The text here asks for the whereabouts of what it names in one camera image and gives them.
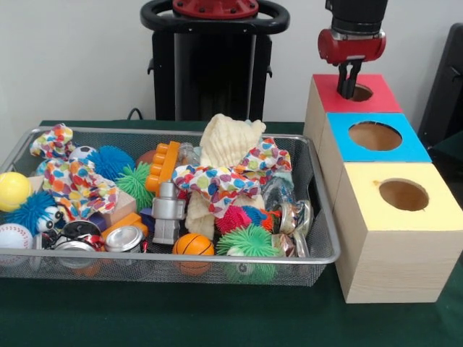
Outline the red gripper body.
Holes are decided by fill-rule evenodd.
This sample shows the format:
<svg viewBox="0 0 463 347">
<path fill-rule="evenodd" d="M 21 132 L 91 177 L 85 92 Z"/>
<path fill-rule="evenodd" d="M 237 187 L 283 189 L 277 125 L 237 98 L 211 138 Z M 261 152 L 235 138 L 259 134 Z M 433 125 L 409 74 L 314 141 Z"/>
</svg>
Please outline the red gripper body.
<svg viewBox="0 0 463 347">
<path fill-rule="evenodd" d="M 379 59 L 386 47 L 386 34 L 349 35 L 332 29 L 323 29 L 318 36 L 318 52 L 322 60 L 339 65 L 344 62 Z"/>
</svg>

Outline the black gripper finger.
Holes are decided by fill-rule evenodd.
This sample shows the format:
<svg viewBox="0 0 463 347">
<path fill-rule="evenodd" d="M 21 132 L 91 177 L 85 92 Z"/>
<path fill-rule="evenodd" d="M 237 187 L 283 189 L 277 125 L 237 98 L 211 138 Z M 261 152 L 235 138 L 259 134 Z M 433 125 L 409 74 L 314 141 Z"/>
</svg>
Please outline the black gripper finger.
<svg viewBox="0 0 463 347">
<path fill-rule="evenodd" d="M 337 93 L 340 94 L 341 97 L 347 96 L 347 66 L 348 64 L 340 64 L 338 65 L 339 70 L 339 78 L 337 83 Z"/>
<path fill-rule="evenodd" d="M 346 98 L 352 98 L 354 95 L 355 86 L 357 83 L 357 76 L 361 70 L 361 61 L 352 61 L 349 77 L 346 80 Z"/>
</svg>

